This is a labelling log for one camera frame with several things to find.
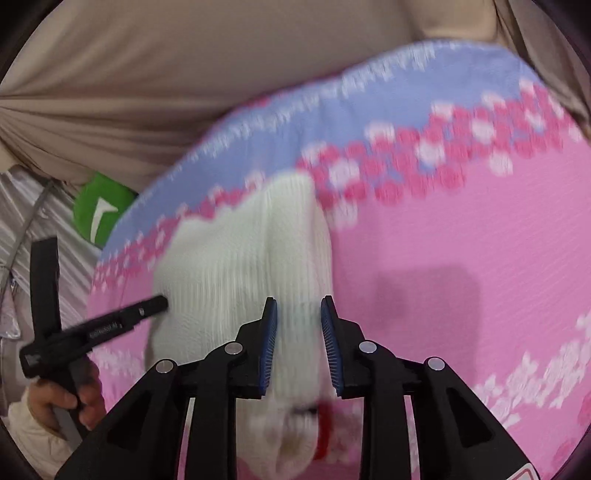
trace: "beige shirt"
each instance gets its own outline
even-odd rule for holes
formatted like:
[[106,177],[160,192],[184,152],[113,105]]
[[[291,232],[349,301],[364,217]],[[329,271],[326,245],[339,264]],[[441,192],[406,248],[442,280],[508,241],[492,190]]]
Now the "beige shirt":
[[72,453],[61,437],[40,425],[28,408],[28,389],[20,402],[10,405],[2,421],[14,443],[43,480],[53,480]]

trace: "pink blanket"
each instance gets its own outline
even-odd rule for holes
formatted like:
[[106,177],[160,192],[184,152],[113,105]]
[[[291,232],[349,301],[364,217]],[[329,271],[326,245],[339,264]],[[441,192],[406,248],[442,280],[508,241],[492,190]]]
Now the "pink blanket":
[[[89,316],[151,295],[184,215],[288,168],[317,184],[340,316],[399,357],[444,358],[549,480],[591,422],[591,149],[535,74],[427,43],[232,115],[123,219]],[[95,352],[108,407],[145,371],[147,332]],[[303,478],[356,478],[345,457]]]

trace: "person's hand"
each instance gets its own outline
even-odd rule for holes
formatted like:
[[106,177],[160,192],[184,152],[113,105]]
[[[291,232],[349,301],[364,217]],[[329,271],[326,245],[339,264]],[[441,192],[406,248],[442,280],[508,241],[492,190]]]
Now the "person's hand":
[[[80,423],[92,430],[106,415],[106,411],[105,401],[101,394],[99,369],[95,364],[92,364],[90,376],[92,381],[80,387],[78,396],[84,404],[80,411]],[[53,407],[71,410],[76,408],[77,403],[74,395],[54,382],[37,380],[29,386],[28,407],[31,415],[41,425],[55,432],[59,432],[60,426],[53,413]]]

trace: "black handheld tool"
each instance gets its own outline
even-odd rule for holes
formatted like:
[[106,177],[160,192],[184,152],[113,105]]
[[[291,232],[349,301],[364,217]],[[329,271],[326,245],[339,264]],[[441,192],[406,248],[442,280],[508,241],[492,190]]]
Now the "black handheld tool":
[[[90,380],[88,352],[168,308],[164,297],[154,297],[62,331],[57,238],[32,244],[30,270],[35,339],[20,351],[22,371],[27,378],[53,381],[76,397],[78,389]],[[61,432],[72,448],[78,447],[88,434],[79,421],[81,406],[79,401],[76,409],[68,412],[54,409]]]

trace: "white knitted fabric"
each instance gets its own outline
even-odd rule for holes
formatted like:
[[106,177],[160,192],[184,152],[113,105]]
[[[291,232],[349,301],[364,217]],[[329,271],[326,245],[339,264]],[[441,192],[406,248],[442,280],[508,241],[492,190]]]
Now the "white knitted fabric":
[[303,174],[284,174],[213,222],[185,220],[154,274],[168,312],[154,323],[153,360],[204,358],[279,307],[271,384],[263,400],[238,400],[238,456],[261,480],[293,478],[316,450],[316,417],[296,410],[334,396],[320,302],[332,293],[328,228]]

